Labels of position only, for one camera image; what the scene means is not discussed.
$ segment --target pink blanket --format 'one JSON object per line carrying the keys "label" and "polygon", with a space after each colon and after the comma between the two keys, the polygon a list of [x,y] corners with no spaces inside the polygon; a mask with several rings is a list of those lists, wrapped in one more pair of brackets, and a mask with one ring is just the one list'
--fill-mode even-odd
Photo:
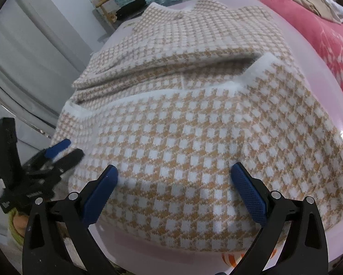
{"label": "pink blanket", "polygon": [[329,22],[293,0],[259,0],[286,19],[314,47],[343,91],[343,24]]}

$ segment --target checkered fabric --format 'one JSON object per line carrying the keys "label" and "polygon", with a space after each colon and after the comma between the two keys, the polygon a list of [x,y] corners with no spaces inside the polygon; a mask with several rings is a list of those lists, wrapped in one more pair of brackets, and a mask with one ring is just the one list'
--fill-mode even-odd
{"label": "checkered fabric", "polygon": [[53,139],[85,152],[69,190],[113,164],[108,223],[171,248],[242,251],[257,226],[231,184],[239,160],[270,190],[313,196],[325,229],[338,223],[343,142],[270,15],[198,0],[163,21],[150,7],[153,23],[141,19],[74,83]]}

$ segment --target blue gripper pad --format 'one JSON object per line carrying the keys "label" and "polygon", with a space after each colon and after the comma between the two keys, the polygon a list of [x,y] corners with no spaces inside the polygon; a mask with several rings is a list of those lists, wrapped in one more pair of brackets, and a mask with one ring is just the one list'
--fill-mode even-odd
{"label": "blue gripper pad", "polygon": [[68,138],[66,138],[66,139],[60,141],[59,143],[57,143],[56,145],[54,145],[50,148],[47,148],[44,156],[45,156],[45,158],[53,159],[60,152],[62,152],[63,150],[66,150],[66,148],[68,148],[70,145],[71,145],[71,141]]}
{"label": "blue gripper pad", "polygon": [[231,179],[242,197],[249,214],[255,222],[263,227],[267,222],[267,205],[249,178],[250,175],[246,175],[239,164],[235,163],[233,165],[231,168]]}
{"label": "blue gripper pad", "polygon": [[105,170],[105,174],[101,174],[100,177],[102,179],[99,178],[100,182],[83,206],[81,221],[86,227],[98,220],[110,194],[118,183],[118,170],[112,166],[108,171]]}

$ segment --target metal screw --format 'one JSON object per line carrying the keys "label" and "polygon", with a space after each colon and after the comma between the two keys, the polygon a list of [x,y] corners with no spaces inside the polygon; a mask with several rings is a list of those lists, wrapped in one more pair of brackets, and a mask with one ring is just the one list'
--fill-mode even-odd
{"label": "metal screw", "polygon": [[278,192],[278,191],[273,191],[273,192],[271,193],[271,195],[272,195],[272,197],[275,198],[275,199],[281,198],[281,193]]}
{"label": "metal screw", "polygon": [[78,193],[77,192],[72,192],[68,198],[71,200],[71,201],[74,201],[76,198],[78,198]]}
{"label": "metal screw", "polygon": [[309,204],[314,204],[314,198],[312,198],[311,196],[308,196],[308,197],[307,197],[307,202],[308,202]]}
{"label": "metal screw", "polygon": [[35,204],[40,205],[42,203],[42,198],[37,198]]}

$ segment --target yellow-green cloth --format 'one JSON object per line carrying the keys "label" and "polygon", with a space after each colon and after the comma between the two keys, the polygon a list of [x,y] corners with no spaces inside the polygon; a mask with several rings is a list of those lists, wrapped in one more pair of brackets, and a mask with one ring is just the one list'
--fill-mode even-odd
{"label": "yellow-green cloth", "polygon": [[10,231],[13,239],[15,240],[15,242],[20,245],[23,246],[23,236],[21,236],[18,231],[16,231],[14,225],[13,225],[13,217],[17,214],[17,209],[14,208],[11,211],[9,211],[8,213],[8,230]]}
{"label": "yellow-green cloth", "polygon": [[[9,211],[8,213],[8,230],[11,233],[11,236],[13,237],[14,241],[19,245],[19,246],[23,246],[23,236],[21,236],[18,231],[16,231],[14,225],[13,225],[13,218],[14,216],[18,214],[18,211],[16,209],[12,209],[11,211]],[[110,262],[113,267],[115,268],[115,270],[117,270],[117,272],[119,274],[122,275],[134,275],[131,272],[128,272],[127,270],[123,269],[122,267],[114,264],[113,262]]]}

